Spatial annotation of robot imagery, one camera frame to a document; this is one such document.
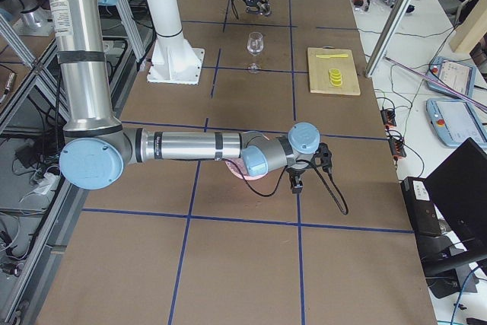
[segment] glass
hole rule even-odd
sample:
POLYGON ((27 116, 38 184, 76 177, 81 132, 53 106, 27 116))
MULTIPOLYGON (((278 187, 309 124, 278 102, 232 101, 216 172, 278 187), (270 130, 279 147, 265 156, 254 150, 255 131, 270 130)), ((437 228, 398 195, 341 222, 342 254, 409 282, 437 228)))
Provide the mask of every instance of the glass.
POLYGON ((260 70, 259 64, 256 63, 256 57, 264 49, 264 36, 260 32, 252 32, 249 34, 247 41, 247 50, 253 56, 253 62, 249 65, 248 70, 252 74, 256 74, 260 70))

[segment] white cable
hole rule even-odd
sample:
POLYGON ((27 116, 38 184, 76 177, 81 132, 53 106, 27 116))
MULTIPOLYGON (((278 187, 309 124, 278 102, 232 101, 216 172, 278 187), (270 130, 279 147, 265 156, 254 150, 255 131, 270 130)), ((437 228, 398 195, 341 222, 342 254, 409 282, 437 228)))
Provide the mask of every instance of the white cable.
POLYGON ((9 245, 0 249, 0 253, 1 253, 2 251, 5 251, 8 248, 12 247, 14 242, 17 240, 18 235, 21 232, 21 220, 18 217, 10 216, 10 215, 7 215, 6 213, 3 213, 3 212, 0 212, 0 215, 4 215, 4 216, 10 217, 10 218, 15 218, 17 220, 17 233, 15 234, 15 237, 12 239, 12 242, 9 245))

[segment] black monitor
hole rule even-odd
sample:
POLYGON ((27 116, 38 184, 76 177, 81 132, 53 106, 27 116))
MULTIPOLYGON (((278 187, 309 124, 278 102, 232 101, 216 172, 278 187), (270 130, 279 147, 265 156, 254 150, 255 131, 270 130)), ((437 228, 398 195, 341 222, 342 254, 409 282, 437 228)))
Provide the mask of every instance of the black monitor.
POLYGON ((468 138, 426 178, 424 185, 466 248, 457 253, 450 241, 436 243, 439 255, 432 256, 429 248, 430 254, 422 260, 425 275, 447 278, 449 271, 463 266, 460 279, 473 262, 483 265, 487 274, 487 154, 468 138))

